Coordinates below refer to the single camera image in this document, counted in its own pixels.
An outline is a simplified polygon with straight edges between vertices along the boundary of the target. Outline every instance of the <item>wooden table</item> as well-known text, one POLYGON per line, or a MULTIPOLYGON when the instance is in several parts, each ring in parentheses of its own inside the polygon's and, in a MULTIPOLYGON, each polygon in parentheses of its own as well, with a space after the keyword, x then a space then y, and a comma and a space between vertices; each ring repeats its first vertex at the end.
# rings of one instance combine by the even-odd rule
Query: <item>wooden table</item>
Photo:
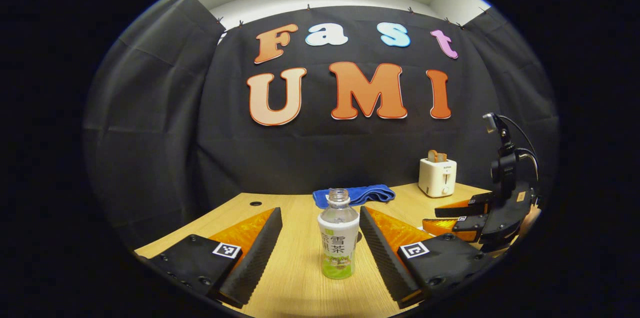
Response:
MULTIPOLYGON (((394 186, 395 199, 388 202, 366 202, 382 213, 412 226, 422 226, 423 218, 435 218, 434 208, 470 199, 487 190, 455 184, 449 197, 430 198, 417 183, 394 186)), ((209 237, 241 220, 279 206, 282 230, 278 242, 256 286, 249 303, 241 311, 256 317, 270 316, 391 316, 414 306, 398 309, 378 272, 375 261, 363 238, 356 245, 355 273, 343 280, 332 280, 320 271, 322 243, 318 229, 318 214, 311 194, 269 195, 241 193, 222 206, 167 236, 135 250, 151 258, 189 234, 209 237), (262 205, 251 206, 260 201, 262 205)))

